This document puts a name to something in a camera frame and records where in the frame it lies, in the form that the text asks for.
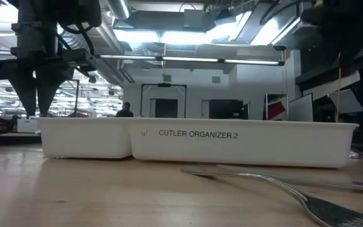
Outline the linear ceiling light fixture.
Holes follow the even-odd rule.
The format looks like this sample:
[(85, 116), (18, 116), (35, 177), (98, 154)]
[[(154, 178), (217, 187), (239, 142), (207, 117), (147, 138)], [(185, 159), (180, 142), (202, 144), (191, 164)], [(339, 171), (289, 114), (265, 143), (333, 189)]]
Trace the linear ceiling light fixture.
[(175, 57), (163, 55), (100, 55), (92, 56), (87, 50), (64, 50), (58, 57), (46, 57), (44, 60), (36, 60), (36, 65), (52, 64), (53, 62), (65, 62), (69, 65), (81, 66), (92, 65), (98, 59), (115, 59), (131, 61), (160, 61), (160, 62), (199, 62), (211, 64), (244, 64), (244, 65), (261, 65), (261, 66), (283, 66), (284, 61), (268, 61), (258, 59), (224, 59), (211, 57)]

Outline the gray tilted panel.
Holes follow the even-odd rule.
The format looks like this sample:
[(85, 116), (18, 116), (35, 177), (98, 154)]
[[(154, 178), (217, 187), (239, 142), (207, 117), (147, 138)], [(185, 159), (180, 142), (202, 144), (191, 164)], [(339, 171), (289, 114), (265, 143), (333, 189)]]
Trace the gray tilted panel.
[(329, 93), (327, 96), (333, 102), (334, 106), (338, 108), (340, 114), (363, 112), (363, 106), (351, 89)]

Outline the black cabinet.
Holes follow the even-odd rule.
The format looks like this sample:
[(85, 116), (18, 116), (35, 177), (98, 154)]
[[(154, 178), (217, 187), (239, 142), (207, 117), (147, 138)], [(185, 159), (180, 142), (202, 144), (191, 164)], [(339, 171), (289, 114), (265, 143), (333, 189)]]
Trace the black cabinet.
[(210, 119), (241, 119), (243, 116), (242, 100), (210, 100), (209, 118)]

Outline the gray board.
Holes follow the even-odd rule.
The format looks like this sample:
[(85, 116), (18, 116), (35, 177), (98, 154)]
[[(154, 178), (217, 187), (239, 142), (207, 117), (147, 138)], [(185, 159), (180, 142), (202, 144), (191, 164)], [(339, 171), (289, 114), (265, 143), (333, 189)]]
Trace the gray board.
[(288, 103), (290, 121), (313, 121), (313, 94), (307, 94)]

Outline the shiny round duct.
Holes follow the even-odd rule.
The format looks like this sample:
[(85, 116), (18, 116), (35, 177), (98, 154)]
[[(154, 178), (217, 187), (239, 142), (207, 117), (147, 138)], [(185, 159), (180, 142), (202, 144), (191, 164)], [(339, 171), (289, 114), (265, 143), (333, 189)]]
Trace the shiny round duct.
[(128, 0), (107, 0), (110, 11), (117, 20), (126, 20), (132, 13)]

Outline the white slanted beam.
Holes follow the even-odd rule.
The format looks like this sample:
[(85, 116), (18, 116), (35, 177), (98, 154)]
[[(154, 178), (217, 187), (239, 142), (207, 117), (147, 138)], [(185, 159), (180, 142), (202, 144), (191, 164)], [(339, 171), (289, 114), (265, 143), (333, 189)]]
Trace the white slanted beam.
[(306, 96), (308, 94), (312, 94), (313, 99), (317, 100), (323, 96), (326, 96), (329, 93), (338, 91), (338, 88), (344, 88), (344, 87), (352, 85), (358, 81), (360, 81), (360, 74), (358, 71), (356, 71), (356, 72), (350, 74), (349, 76), (342, 77), (340, 81), (338, 81), (336, 79), (334, 81), (330, 81), (330, 82), (324, 83), (322, 85), (315, 86), (314, 88), (304, 90), (302, 92), (302, 95)]

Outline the red panel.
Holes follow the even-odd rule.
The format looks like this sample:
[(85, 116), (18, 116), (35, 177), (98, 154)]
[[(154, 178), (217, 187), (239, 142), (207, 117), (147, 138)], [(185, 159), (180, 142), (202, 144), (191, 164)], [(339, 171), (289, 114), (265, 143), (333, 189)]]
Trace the red panel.
[(286, 111), (286, 108), (284, 107), (282, 101), (272, 103), (267, 106), (267, 110), (266, 110), (267, 120), (271, 120), (271, 119), (277, 117), (278, 115), (284, 113), (285, 111)]

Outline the black metal frame stand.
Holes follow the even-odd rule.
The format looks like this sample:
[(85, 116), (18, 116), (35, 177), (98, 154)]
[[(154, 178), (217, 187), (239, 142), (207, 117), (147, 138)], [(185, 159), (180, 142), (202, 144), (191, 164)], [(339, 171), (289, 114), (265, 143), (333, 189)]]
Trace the black metal frame stand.
[(72, 117), (78, 116), (78, 99), (79, 99), (79, 87), (80, 87), (80, 80), (78, 79), (69, 79), (67, 80), (70, 85), (71, 81), (76, 83), (76, 97), (75, 97), (75, 105), (74, 105), (74, 114)]
[(144, 91), (144, 87), (145, 86), (156, 86), (156, 87), (162, 87), (162, 88), (170, 88), (172, 86), (174, 87), (183, 87), (185, 89), (185, 91), (182, 93), (184, 95), (184, 116), (183, 118), (187, 117), (187, 88), (188, 86), (186, 84), (171, 84), (171, 83), (142, 83), (141, 84), (141, 93), (140, 93), (140, 112), (139, 115), (140, 117), (142, 117), (142, 110), (143, 110), (143, 96), (145, 94), (145, 92), (148, 91), (145, 90)]

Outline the white cutlery organizer tray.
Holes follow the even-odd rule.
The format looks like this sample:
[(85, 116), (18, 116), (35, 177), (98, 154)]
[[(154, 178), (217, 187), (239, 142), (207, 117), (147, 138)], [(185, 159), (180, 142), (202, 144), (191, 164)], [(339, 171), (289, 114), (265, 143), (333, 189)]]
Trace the white cutlery organizer tray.
[(70, 118), (38, 121), (49, 158), (123, 158), (342, 168), (355, 124), (266, 120)]

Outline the white box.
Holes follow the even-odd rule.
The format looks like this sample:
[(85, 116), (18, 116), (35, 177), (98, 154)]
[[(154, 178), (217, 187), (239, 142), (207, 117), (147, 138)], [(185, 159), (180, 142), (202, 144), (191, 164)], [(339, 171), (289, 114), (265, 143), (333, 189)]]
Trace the white box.
[(19, 133), (36, 133), (40, 130), (39, 123), (36, 119), (17, 119), (17, 132)]

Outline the silver fork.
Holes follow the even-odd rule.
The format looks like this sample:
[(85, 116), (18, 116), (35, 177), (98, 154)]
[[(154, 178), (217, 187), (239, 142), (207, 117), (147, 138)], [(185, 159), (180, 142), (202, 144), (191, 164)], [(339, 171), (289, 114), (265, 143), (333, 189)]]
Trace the silver fork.
[(184, 166), (181, 171), (198, 176), (247, 178), (265, 182), (297, 200), (308, 216), (323, 227), (363, 227), (362, 213), (319, 199), (272, 177), (254, 173), (206, 170), (197, 166)]

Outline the black screen panel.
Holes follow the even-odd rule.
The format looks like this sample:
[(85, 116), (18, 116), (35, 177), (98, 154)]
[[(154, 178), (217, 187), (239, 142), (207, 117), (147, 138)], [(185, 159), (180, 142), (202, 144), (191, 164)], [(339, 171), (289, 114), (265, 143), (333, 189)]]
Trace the black screen panel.
[(150, 99), (149, 116), (154, 118), (177, 118), (178, 100), (164, 98)]

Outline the gray ceiling box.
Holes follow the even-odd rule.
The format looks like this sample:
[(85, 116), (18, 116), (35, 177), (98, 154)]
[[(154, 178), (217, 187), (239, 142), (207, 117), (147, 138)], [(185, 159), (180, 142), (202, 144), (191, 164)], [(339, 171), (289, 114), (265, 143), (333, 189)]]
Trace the gray ceiling box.
[(183, 12), (183, 27), (192, 30), (203, 28), (203, 11), (199, 9), (185, 9)]

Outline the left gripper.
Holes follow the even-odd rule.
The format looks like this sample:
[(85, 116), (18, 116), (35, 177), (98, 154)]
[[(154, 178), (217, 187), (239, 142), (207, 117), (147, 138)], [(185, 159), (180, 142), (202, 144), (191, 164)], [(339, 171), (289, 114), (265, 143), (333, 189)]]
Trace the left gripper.
[[(57, 26), (67, 33), (81, 35), (87, 47), (72, 49), (58, 34)], [(95, 50), (88, 37), (92, 27), (78, 21), (12, 24), (17, 46), (10, 50), (13, 59), (0, 59), (0, 79), (9, 80), (27, 115), (35, 115), (36, 92), (40, 115), (47, 115), (59, 86), (72, 79), (74, 71), (87, 74), (96, 70)]]

